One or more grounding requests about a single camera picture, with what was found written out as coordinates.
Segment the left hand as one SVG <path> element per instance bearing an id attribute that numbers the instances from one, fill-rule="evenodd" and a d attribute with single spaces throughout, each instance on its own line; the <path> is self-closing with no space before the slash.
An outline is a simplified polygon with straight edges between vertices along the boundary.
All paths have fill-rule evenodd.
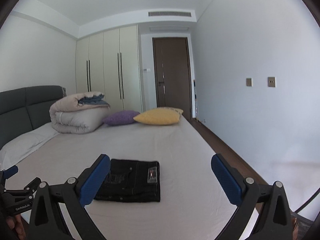
<path id="1" fill-rule="evenodd" d="M 17 235 L 18 235 L 18 238 L 20 240 L 26 240 L 27 239 L 27 236 L 26 236 L 26 233 L 25 233 L 25 229 L 24 229 L 24 226 L 23 226 L 23 223 L 22 223 L 22 217 L 20 214 L 18 215 L 15 215 L 14 217 L 7 217 L 6 218 L 6 222 L 9 226 L 9 228 L 11 230 L 14 230 Z"/>

